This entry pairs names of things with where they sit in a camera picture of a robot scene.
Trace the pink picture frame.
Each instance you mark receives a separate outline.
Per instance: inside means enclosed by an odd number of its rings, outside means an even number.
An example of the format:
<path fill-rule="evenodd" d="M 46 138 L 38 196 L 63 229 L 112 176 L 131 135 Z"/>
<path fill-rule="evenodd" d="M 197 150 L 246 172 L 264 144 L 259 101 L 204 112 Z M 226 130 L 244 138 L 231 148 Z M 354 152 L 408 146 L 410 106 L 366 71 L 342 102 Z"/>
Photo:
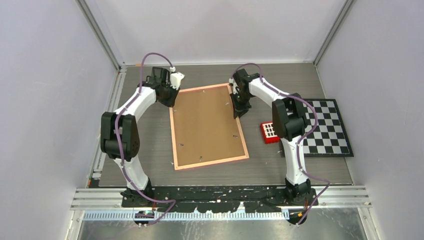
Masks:
<path fill-rule="evenodd" d="M 240 119 L 233 116 L 231 92 L 228 83 L 179 91 L 169 110 L 176 171 L 250 157 Z"/>

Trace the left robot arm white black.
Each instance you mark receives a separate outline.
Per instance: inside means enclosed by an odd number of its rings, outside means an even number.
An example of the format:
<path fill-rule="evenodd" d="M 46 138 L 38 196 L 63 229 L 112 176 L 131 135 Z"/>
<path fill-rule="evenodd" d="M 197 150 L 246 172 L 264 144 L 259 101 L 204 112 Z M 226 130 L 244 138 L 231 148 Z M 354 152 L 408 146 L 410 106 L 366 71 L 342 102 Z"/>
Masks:
<path fill-rule="evenodd" d="M 138 120 L 155 103 L 173 107 L 184 78 L 175 67 L 153 67 L 124 105 L 101 116 L 100 149 L 120 168 L 127 187 L 123 195 L 134 197 L 141 207 L 148 207 L 153 202 L 154 193 L 139 159 Z"/>

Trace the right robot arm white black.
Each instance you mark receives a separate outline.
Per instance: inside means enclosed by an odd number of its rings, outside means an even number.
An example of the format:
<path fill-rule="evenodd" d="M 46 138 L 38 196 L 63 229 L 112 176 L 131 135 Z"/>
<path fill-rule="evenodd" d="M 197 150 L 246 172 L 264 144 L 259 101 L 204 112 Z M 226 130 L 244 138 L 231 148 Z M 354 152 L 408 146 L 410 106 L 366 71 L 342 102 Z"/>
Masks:
<path fill-rule="evenodd" d="M 250 99 L 257 97 L 271 107 L 272 126 L 283 147 L 286 161 L 284 198 L 299 205 L 311 193 L 311 181 L 304 171 L 302 136 L 306 133 L 306 108 L 299 94 L 289 94 L 275 88 L 259 73 L 236 70 L 229 79 L 233 117 L 240 118 L 252 107 Z"/>

